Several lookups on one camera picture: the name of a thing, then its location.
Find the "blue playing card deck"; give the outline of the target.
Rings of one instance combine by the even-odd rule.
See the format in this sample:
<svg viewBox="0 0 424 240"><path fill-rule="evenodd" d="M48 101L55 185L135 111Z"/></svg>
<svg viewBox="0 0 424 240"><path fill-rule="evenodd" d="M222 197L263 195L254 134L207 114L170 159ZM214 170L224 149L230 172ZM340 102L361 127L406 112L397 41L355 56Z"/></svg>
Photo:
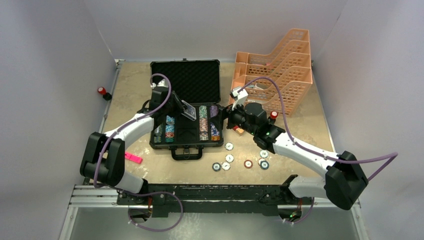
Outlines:
<svg viewBox="0 0 424 240"><path fill-rule="evenodd" d="M184 100L181 102L183 106L182 115L191 121L195 121L197 119L196 108Z"/></svg>

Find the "red gold card deck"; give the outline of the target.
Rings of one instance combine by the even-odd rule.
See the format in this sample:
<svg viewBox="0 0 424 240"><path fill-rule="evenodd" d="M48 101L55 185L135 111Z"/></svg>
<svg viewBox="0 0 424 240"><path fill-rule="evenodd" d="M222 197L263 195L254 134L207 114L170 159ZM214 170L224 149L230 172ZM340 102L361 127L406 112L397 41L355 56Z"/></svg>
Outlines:
<svg viewBox="0 0 424 240"><path fill-rule="evenodd" d="M238 126L234 126L233 128L232 128L238 135L240 135L240 136L242 136L243 134L244 134L244 130L243 129L241 129L240 127L238 127Z"/></svg>

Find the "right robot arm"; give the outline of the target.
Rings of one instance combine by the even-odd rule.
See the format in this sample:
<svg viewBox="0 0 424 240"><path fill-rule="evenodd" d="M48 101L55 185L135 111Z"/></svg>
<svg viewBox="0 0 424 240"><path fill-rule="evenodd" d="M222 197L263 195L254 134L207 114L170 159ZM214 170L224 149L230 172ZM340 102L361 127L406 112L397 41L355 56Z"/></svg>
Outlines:
<svg viewBox="0 0 424 240"><path fill-rule="evenodd" d="M227 120L227 128L239 127L253 136L262 150L290 158L308 167L319 177L295 176L281 189L280 196L288 204L299 198L325 198L342 210L350 210L369 181L356 157L344 151L330 152L289 135L287 128L275 124L279 114L270 114L261 104L220 106L214 117L220 124Z"/></svg>

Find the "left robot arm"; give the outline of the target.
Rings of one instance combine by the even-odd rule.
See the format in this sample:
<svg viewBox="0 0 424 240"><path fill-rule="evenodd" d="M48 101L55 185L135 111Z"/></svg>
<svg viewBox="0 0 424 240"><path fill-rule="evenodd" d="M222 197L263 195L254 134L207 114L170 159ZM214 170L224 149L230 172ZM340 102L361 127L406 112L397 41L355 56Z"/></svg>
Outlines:
<svg viewBox="0 0 424 240"><path fill-rule="evenodd" d="M114 130L90 134L79 169L83 177L93 180L95 187L110 186L129 192L130 199L138 205L148 201L149 191L143 187L143 178L126 170L125 152L142 136L158 128L167 115L184 110L175 91L163 86L152 90L148 105Z"/></svg>

